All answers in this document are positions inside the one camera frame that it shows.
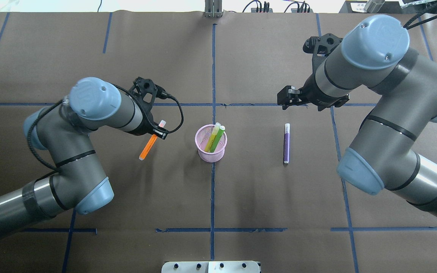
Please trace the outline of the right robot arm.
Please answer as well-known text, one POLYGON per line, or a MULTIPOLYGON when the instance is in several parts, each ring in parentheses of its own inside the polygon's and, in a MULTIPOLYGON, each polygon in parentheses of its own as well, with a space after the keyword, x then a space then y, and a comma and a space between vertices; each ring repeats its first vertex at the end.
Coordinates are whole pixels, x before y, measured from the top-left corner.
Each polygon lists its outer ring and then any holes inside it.
POLYGON ((371 195, 383 189, 437 217, 437 163, 412 150, 429 122, 437 123, 437 63, 410 47, 399 20, 363 19, 345 38, 312 36, 312 74, 301 88, 286 85, 277 104, 341 107, 361 85, 381 96, 342 155, 337 172, 371 195))

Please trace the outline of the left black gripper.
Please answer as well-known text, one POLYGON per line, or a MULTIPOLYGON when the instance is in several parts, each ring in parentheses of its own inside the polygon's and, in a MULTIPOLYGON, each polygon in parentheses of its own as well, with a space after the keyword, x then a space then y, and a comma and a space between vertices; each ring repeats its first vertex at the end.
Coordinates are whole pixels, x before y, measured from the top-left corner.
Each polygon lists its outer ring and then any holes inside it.
POLYGON ((143 117, 139 126, 132 131, 129 131, 129 133, 131 135, 151 134, 158 138, 165 139, 168 136, 168 133, 164 132, 164 129, 158 130, 157 128, 160 128, 159 123, 154 121, 152 114, 147 114, 147 118, 143 117))

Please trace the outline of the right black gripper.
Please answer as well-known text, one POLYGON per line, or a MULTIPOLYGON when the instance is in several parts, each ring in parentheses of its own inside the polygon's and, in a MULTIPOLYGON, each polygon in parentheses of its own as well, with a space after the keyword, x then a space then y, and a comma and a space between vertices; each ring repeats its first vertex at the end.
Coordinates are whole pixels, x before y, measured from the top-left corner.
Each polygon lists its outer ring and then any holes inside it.
POLYGON ((277 104, 281 105, 283 110, 294 105, 312 103, 318 107, 318 111, 322 111, 330 107, 341 107, 349 100, 348 94, 340 97, 326 95, 318 87, 313 74, 307 78, 303 87, 296 89, 292 85, 286 85, 277 93, 277 104))

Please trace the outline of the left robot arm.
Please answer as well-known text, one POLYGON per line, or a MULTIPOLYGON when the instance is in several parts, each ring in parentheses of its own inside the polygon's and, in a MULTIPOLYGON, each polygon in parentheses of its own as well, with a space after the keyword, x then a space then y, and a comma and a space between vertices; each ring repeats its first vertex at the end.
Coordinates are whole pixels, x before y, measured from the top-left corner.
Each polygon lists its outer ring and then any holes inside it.
POLYGON ((108 126, 164 139, 170 132, 151 114, 156 98, 174 99, 150 79, 139 77, 125 90, 86 77, 52 107, 29 116, 23 126, 29 149, 52 173, 0 196, 0 239, 69 209, 86 215, 109 204, 114 192, 90 133, 108 126))

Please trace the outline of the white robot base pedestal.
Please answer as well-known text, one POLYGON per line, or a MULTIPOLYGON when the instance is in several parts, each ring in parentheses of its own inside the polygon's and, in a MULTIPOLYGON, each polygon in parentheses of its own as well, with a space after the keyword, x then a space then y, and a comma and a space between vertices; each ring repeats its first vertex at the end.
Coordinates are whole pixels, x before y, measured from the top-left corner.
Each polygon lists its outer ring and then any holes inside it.
POLYGON ((169 261, 162 273, 261 273, 261 263, 253 260, 169 261))

